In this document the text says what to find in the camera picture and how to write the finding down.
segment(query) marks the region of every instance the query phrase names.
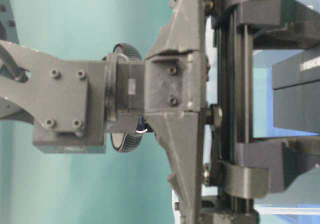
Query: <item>bolt head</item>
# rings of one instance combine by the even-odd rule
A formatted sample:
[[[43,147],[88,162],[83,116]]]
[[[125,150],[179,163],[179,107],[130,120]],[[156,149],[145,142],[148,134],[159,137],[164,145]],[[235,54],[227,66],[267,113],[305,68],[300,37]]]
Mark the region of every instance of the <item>bolt head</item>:
[[[48,118],[44,121],[44,128],[45,129],[53,129],[55,127],[56,121],[52,118]]]
[[[169,98],[168,98],[168,103],[169,103],[169,105],[171,105],[171,106],[176,106],[177,104],[178,104],[178,100],[176,99],[176,97],[175,96],[169,96]]]
[[[54,79],[58,79],[60,77],[60,72],[57,69],[50,70],[50,76]]]
[[[86,78],[86,73],[84,70],[78,70],[76,73],[76,76],[80,79],[80,80],[84,80]]]
[[[177,72],[178,72],[178,68],[177,68],[176,66],[171,66],[171,67],[169,68],[169,74],[170,74],[170,75],[176,75]]]
[[[80,121],[80,120],[74,120],[73,122],[72,122],[72,126],[73,126],[73,128],[74,129],[76,129],[76,130],[79,130],[79,129],[81,129],[82,128],[82,121]]]

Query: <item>blue wall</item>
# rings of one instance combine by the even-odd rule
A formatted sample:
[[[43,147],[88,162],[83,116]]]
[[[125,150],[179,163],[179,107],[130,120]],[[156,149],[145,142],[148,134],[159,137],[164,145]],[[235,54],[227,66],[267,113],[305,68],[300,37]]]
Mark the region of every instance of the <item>blue wall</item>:
[[[123,41],[145,55],[171,17],[168,2],[11,0],[20,44],[94,60]],[[0,223],[173,223],[170,168],[152,134],[128,154],[108,139],[104,155],[46,155],[31,131],[0,123]]]

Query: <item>robotic arm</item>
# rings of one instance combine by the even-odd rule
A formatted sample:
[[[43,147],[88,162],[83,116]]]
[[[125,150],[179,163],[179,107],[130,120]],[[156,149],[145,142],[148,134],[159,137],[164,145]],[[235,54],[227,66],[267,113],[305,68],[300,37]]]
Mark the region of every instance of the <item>robotic arm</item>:
[[[314,28],[320,15],[295,0],[285,4],[172,0],[172,20],[144,60],[127,44],[116,45],[101,61],[65,61],[0,41],[6,70],[0,76],[0,118],[33,124],[33,144],[44,153],[104,153],[107,132],[115,150],[129,152],[144,132],[154,131],[170,162],[181,224],[257,223],[253,199],[288,186],[277,185],[273,151],[284,162],[282,151],[307,143],[310,152],[319,143],[318,137],[252,136],[253,49],[308,49],[320,42]],[[212,18],[219,57],[219,99],[210,107],[206,17]],[[206,124],[213,139],[211,162],[203,167]],[[257,149],[269,156],[263,163]],[[219,195],[201,197],[202,183],[218,186]]]

